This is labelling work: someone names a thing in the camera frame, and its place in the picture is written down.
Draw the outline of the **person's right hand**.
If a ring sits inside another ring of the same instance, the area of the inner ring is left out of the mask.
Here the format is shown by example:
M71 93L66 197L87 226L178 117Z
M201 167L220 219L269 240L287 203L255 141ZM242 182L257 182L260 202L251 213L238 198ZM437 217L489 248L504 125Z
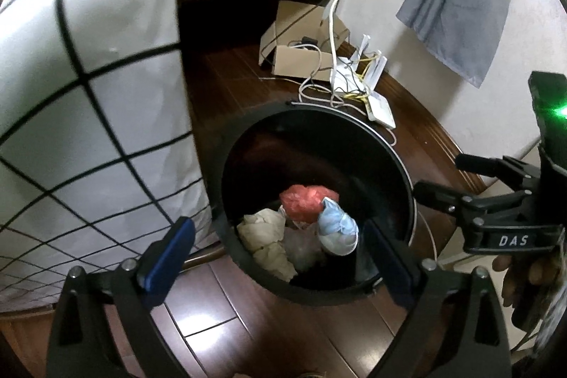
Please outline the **person's right hand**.
M551 254L499 255L492 262L492 270L505 273L501 291L505 307L540 314L549 294L555 291L561 264L559 257Z

